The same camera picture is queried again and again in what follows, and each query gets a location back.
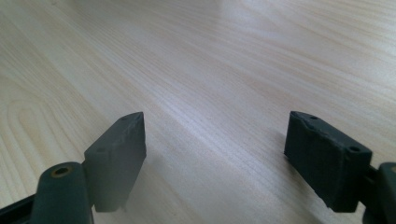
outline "wood grain pattern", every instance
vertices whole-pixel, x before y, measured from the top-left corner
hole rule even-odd
[[[0,207],[144,111],[126,212],[96,223],[361,223],[283,156],[289,112],[396,161],[394,1],[1,0]]]

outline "wooden table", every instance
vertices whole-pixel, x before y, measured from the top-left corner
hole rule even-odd
[[[0,1],[0,207],[145,113],[126,212],[96,223],[361,223],[288,164],[291,110],[396,161],[395,1]]]

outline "light wood grain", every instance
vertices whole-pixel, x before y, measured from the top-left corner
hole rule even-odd
[[[144,111],[126,212],[96,223],[361,223],[283,156],[289,112],[396,161],[394,1],[0,1],[0,207]]]

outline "table surface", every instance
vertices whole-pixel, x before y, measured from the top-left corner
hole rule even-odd
[[[0,207],[145,113],[126,211],[96,223],[361,223],[283,154],[291,110],[396,161],[396,2],[1,0]]]

